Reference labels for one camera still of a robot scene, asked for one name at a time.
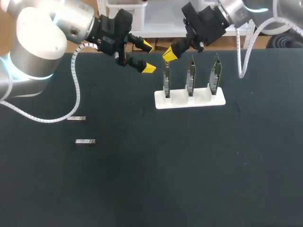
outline white holder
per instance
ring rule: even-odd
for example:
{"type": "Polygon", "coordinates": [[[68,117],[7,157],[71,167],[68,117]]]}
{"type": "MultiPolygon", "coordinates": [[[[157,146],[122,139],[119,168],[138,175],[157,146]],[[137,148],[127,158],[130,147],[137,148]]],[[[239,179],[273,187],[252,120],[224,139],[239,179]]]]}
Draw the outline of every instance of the white holder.
{"type": "Polygon", "coordinates": [[[209,84],[205,88],[195,88],[193,97],[188,96],[186,86],[185,89],[171,90],[170,98],[165,97],[164,90],[156,91],[155,102],[158,110],[226,104],[222,89],[218,87],[217,95],[213,96],[209,84]]]}

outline black mat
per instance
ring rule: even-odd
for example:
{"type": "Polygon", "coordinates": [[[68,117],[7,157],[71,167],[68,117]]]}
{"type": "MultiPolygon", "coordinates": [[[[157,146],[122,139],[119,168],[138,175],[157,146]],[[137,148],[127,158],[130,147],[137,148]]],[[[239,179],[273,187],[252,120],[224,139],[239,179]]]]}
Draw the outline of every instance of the black mat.
{"type": "MultiPolygon", "coordinates": [[[[194,54],[206,87],[215,52],[194,54]]],[[[86,123],[40,124],[0,106],[2,227],[245,227],[303,224],[302,50],[254,51],[237,77],[219,52],[226,106],[156,110],[157,65],[140,75],[102,54],[80,54],[86,123]],[[93,147],[76,139],[96,139],[93,147]]],[[[191,55],[172,64],[185,86],[191,55]]],[[[37,117],[68,113],[75,94],[66,55],[46,91],[11,100],[37,117]]]]}

